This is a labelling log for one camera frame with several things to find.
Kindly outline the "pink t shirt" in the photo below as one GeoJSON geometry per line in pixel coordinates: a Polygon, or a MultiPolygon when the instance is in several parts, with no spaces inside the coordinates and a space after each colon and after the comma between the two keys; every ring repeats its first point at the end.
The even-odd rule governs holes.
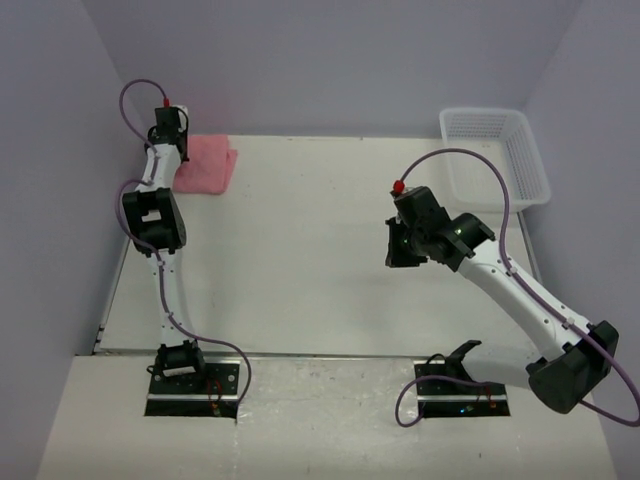
{"type": "Polygon", "coordinates": [[[237,157],[228,135],[190,135],[189,160],[176,171],[172,189],[183,194],[224,194],[237,157]]]}

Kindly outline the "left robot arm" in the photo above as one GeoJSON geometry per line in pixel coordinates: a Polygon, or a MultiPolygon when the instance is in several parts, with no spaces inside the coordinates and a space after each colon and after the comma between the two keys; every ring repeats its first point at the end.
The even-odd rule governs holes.
{"type": "Polygon", "coordinates": [[[208,369],[184,300],[181,253],[186,227],[172,191],[174,178],[188,158],[187,110],[165,99],[155,109],[155,125],[146,137],[147,163],[135,188],[121,196],[120,211],[136,250],[151,268],[161,312],[161,340],[154,375],[187,393],[201,390],[208,369]]]}

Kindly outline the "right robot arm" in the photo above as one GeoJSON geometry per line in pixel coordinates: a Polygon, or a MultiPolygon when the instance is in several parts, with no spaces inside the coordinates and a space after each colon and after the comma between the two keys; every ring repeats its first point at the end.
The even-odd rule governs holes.
{"type": "Polygon", "coordinates": [[[593,323],[551,295],[507,253],[501,236],[478,217],[452,218],[424,186],[391,192],[396,216],[387,220],[390,268],[444,265],[489,296],[527,335],[531,351],[491,348],[468,340],[425,372],[456,392],[491,381],[531,390],[550,410],[567,414],[609,374],[619,334],[593,323]]]}

